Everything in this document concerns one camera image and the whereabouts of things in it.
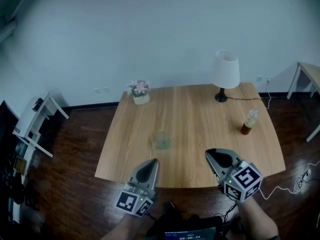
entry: glass bottle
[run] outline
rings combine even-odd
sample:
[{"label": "glass bottle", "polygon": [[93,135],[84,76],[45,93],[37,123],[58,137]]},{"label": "glass bottle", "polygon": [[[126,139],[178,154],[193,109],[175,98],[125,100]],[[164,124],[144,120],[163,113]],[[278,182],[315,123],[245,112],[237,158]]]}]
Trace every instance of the glass bottle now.
[{"label": "glass bottle", "polygon": [[251,131],[252,127],[258,120],[258,116],[259,116],[259,113],[256,107],[249,111],[249,114],[241,128],[242,134],[247,135]]}]

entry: baseboard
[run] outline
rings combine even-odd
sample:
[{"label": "baseboard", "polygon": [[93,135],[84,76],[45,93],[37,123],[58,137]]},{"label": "baseboard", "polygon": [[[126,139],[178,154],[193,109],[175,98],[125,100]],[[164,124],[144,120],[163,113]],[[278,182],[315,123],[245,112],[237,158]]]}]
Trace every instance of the baseboard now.
[{"label": "baseboard", "polygon": [[[259,92],[260,97],[269,97],[267,92]],[[270,96],[272,98],[282,98],[287,97],[287,92],[270,92]],[[303,97],[303,96],[310,96],[310,92],[302,92],[297,91],[292,93],[292,97]],[[79,106],[65,106],[63,107],[64,110],[83,110],[83,109],[94,109],[94,108],[107,108],[107,107],[116,107],[119,105],[119,102],[107,102],[107,103],[97,103],[97,104],[86,104],[86,105],[79,105]]]},{"label": "baseboard", "polygon": [[97,103],[97,104],[86,104],[79,106],[65,106],[63,110],[83,110],[83,109],[94,109],[94,108],[106,108],[118,106],[119,102],[107,102],[107,103]]},{"label": "baseboard", "polygon": [[[267,92],[259,92],[260,97],[269,97],[269,94]],[[272,98],[281,98],[281,97],[287,97],[287,92],[270,92],[270,96]],[[301,97],[301,96],[310,96],[310,92],[303,92],[303,91],[297,91],[293,92],[292,97]]]}]

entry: human arm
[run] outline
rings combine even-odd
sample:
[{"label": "human arm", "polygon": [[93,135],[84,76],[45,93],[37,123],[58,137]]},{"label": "human arm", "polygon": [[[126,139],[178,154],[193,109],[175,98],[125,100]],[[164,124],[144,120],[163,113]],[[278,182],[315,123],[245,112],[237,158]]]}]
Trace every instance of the human arm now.
[{"label": "human arm", "polygon": [[136,238],[141,222],[141,218],[126,214],[101,240],[133,240]]},{"label": "human arm", "polygon": [[278,236],[276,223],[261,209],[253,197],[238,202],[237,205],[244,230],[253,239],[270,240]]}]

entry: lamp cord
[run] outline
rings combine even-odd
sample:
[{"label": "lamp cord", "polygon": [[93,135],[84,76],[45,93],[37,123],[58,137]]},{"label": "lamp cord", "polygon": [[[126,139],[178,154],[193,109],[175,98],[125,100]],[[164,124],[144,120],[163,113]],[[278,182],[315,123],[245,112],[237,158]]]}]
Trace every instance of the lamp cord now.
[{"label": "lamp cord", "polygon": [[[265,92],[269,94],[269,101],[268,101],[268,107],[265,107],[267,110],[270,108],[270,101],[271,101],[271,95],[270,93],[267,91],[267,88],[268,88],[268,85],[269,85],[270,82],[267,82],[266,83],[266,86],[265,86]],[[261,98],[232,98],[232,97],[228,97],[228,99],[232,99],[232,100],[240,100],[240,101],[253,101],[253,100],[260,100],[262,101]]]}]

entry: pink flower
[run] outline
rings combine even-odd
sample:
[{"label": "pink flower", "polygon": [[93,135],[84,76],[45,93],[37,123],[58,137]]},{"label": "pink flower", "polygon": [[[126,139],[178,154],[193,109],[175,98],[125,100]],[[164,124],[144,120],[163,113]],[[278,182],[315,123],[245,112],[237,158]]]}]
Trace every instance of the pink flower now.
[{"label": "pink flower", "polygon": [[131,88],[131,87],[128,87],[128,88],[126,89],[126,93],[127,93],[128,95],[132,94],[132,88]]},{"label": "pink flower", "polygon": [[130,85],[131,86],[136,86],[138,84],[137,80],[131,80]]},{"label": "pink flower", "polygon": [[145,88],[144,84],[142,82],[140,82],[136,85],[136,88],[134,89],[134,91],[137,92],[138,94],[140,94],[140,93],[144,94],[146,91],[146,88]]}]

